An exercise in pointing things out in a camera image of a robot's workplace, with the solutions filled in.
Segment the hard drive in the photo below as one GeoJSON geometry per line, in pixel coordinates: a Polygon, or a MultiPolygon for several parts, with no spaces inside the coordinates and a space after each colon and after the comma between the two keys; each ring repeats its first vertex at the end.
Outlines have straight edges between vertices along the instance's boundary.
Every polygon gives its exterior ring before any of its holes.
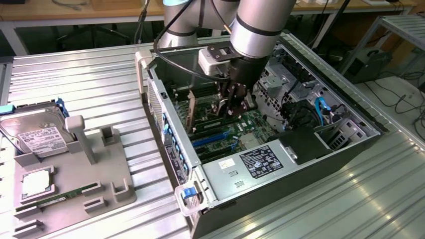
{"type": "Polygon", "coordinates": [[[64,107],[54,101],[29,106],[20,106],[9,112],[0,109],[0,131],[21,154],[37,157],[68,151],[66,143],[74,136],[66,132],[64,107]]]}

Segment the wooden desk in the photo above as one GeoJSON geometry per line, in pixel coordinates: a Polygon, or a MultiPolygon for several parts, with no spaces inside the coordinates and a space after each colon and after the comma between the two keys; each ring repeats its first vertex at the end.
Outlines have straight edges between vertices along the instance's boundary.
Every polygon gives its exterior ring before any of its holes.
{"type": "MultiPolygon", "coordinates": [[[[66,2],[81,2],[81,0],[68,0],[66,2]]],[[[21,20],[52,20],[70,18],[98,18],[138,16],[141,8],[94,11],[92,5],[80,6],[81,11],[58,6],[52,0],[26,0],[25,4],[12,4],[2,7],[0,16],[5,21],[21,20]]],[[[164,15],[162,0],[150,0],[148,6],[148,16],[164,15]]]]}
{"type": "MultiPolygon", "coordinates": [[[[68,2],[80,2],[80,0],[68,0],[68,2]]],[[[401,0],[405,5],[402,14],[407,14],[415,3],[411,0],[401,0]]],[[[313,47],[322,40],[323,34],[327,31],[330,22],[334,19],[343,0],[335,4],[329,4],[323,13],[330,14],[318,34],[313,47]]],[[[323,5],[317,3],[299,2],[291,11],[291,15],[319,14],[323,10],[323,5]]],[[[393,11],[394,6],[370,6],[362,0],[351,0],[343,12],[370,12],[370,11],[393,11]]],[[[16,55],[26,55],[26,49],[21,42],[14,29],[18,27],[32,26],[60,26],[60,25],[84,25],[102,23],[136,22],[141,9],[124,9],[94,11],[90,5],[81,6],[81,11],[76,11],[68,7],[58,6],[50,0],[26,0],[25,4],[4,5],[0,8],[0,30],[10,44],[16,55]]],[[[148,16],[145,21],[164,20],[162,0],[150,0],[148,8],[148,16]]]]}

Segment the office chair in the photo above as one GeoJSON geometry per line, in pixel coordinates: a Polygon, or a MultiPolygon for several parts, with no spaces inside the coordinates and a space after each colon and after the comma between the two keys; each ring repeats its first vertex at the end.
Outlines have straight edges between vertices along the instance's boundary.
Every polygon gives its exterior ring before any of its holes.
{"type": "Polygon", "coordinates": [[[89,24],[89,25],[84,25],[82,27],[78,27],[77,25],[73,25],[73,31],[69,32],[68,34],[65,34],[64,36],[58,35],[58,30],[57,27],[52,27],[52,31],[53,31],[53,35],[56,38],[56,47],[57,50],[64,50],[64,41],[68,40],[69,38],[81,35],[85,32],[90,32],[90,40],[92,40],[92,48],[97,47],[97,42],[96,42],[96,38],[97,38],[97,32],[104,32],[106,34],[109,34],[110,36],[118,37],[121,39],[125,40],[125,45],[130,44],[130,38],[118,33],[117,32],[117,24],[112,24],[112,29],[106,29],[105,27],[101,27],[101,25],[98,24],[89,24]]]}

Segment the power supply label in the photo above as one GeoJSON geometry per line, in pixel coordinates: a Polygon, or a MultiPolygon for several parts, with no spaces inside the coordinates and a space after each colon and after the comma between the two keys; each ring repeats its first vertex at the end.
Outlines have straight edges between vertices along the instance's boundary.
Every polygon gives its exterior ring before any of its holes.
{"type": "Polygon", "coordinates": [[[261,178],[283,167],[267,145],[241,154],[239,158],[253,178],[261,178]]]}
{"type": "Polygon", "coordinates": [[[34,154],[46,153],[66,147],[56,127],[20,133],[17,136],[34,154]]]}

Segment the workbench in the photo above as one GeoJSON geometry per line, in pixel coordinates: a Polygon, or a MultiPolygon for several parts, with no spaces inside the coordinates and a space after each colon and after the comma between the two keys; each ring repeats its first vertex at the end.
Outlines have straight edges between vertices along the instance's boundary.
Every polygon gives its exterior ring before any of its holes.
{"type": "MultiPolygon", "coordinates": [[[[290,34],[282,37],[389,132],[338,172],[204,238],[423,237],[423,142],[290,34]]],[[[200,43],[226,39],[210,37],[200,43]]],[[[134,52],[150,47],[146,43],[21,56],[0,65],[1,104],[29,104],[61,96],[69,114],[84,116],[86,134],[113,125],[120,131],[136,187],[134,203],[44,239],[189,238],[137,90],[134,52]]],[[[0,235],[9,238],[13,150],[6,140],[1,140],[0,147],[0,235]]]]}
{"type": "MultiPolygon", "coordinates": [[[[411,0],[401,0],[403,7],[399,7],[401,14],[407,14],[415,3],[411,0]]],[[[322,40],[323,34],[330,26],[342,0],[335,4],[329,4],[323,13],[330,14],[314,41],[315,47],[322,40]]],[[[137,22],[141,8],[124,10],[94,11],[90,5],[81,6],[81,11],[57,6],[50,0],[26,0],[25,4],[4,5],[0,7],[0,30],[9,42],[17,56],[28,55],[24,43],[16,33],[16,28],[33,26],[84,25],[102,23],[137,22]]],[[[291,11],[291,15],[319,14],[323,5],[317,3],[299,2],[291,11]]],[[[343,12],[379,12],[394,11],[394,6],[371,6],[362,0],[351,0],[343,12]]],[[[145,21],[164,20],[162,0],[152,0],[148,7],[145,21]]],[[[219,36],[221,31],[214,30],[213,36],[219,36]]]]}

